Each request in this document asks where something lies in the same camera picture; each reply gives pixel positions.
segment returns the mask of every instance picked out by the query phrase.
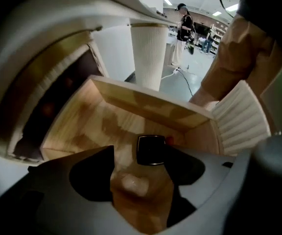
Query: black cable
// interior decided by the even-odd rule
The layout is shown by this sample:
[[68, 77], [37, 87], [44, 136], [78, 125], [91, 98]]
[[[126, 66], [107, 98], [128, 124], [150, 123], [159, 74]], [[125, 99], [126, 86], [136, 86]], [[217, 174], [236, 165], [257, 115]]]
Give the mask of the black cable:
[[186, 79], [185, 75], [183, 75], [183, 73], [182, 73], [180, 70], [179, 70], [179, 72], [180, 72], [180, 74], [184, 77], [184, 79], [186, 80], [186, 82], [187, 82], [187, 84], [188, 84], [188, 88], [189, 88], [190, 93], [191, 93], [191, 96], [193, 96], [192, 91], [191, 91], [191, 89], [190, 89], [190, 85], [189, 85], [189, 83], [188, 83], [188, 80]]
[[221, 4], [221, 6], [224, 8], [224, 10], [227, 12], [227, 14], [229, 15], [229, 16], [231, 16], [232, 18], [234, 18], [226, 9], [225, 9], [225, 6], [223, 5], [223, 1], [222, 0], [219, 0], [220, 1], [220, 4]]

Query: black square object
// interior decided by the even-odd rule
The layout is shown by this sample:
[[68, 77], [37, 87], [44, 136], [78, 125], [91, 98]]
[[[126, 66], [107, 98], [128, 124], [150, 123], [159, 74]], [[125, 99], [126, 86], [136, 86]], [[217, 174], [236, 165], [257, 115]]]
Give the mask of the black square object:
[[137, 162], [140, 165], [162, 165], [165, 137], [157, 135], [140, 136], [137, 145]]

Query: standing person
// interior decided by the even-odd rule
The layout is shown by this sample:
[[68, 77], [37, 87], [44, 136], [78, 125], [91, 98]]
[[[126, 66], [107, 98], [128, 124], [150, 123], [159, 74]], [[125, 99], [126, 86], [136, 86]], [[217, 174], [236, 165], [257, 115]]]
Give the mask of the standing person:
[[207, 107], [212, 101], [223, 99], [240, 80], [246, 80], [259, 99], [271, 130], [276, 130], [260, 99], [282, 67], [282, 31], [275, 30], [274, 24], [274, 16], [282, 15], [282, 10], [270, 10], [275, 1], [240, 0], [217, 55], [190, 102]]
[[216, 31], [214, 29], [214, 25], [211, 26], [211, 28], [209, 28], [209, 31], [208, 31], [208, 35], [206, 37], [206, 40], [204, 41], [203, 45], [202, 45], [202, 49], [201, 49], [201, 52], [204, 52], [204, 49], [205, 49], [205, 46], [207, 45], [206, 47], [206, 53], [209, 53], [210, 51], [210, 48], [212, 46], [212, 43], [214, 41], [214, 36], [216, 34]]
[[182, 53], [185, 49], [185, 44], [189, 39], [192, 30], [192, 17], [189, 14], [188, 8], [184, 3], [180, 3], [177, 6], [177, 10], [183, 17], [178, 27], [177, 43], [175, 45], [174, 53], [172, 55], [171, 64], [173, 66], [180, 67]]

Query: brown pants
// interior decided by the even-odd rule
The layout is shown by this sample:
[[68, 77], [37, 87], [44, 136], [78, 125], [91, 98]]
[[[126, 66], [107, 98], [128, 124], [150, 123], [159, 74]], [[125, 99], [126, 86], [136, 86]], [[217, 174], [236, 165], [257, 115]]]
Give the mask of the brown pants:
[[275, 131], [260, 95], [281, 67], [282, 49], [276, 41], [236, 14], [201, 87], [215, 99], [221, 100], [240, 80], [246, 80], [260, 100], [272, 131]]

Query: fluorescent light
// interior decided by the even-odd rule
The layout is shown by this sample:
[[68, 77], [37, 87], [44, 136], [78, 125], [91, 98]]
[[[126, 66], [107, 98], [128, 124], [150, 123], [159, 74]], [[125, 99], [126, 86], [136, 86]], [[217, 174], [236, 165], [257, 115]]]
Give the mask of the fluorescent light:
[[216, 12], [213, 14], [213, 16], [218, 16], [218, 15], [220, 15], [220, 14], [221, 14], [221, 12], [216, 11]]
[[237, 4], [233, 5], [233, 6], [230, 6], [230, 7], [226, 8], [226, 10], [227, 11], [235, 11], [235, 10], [238, 10], [238, 6], [239, 6], [239, 4], [237, 3]]
[[169, 0], [164, 0], [168, 5], [172, 5], [172, 3]]

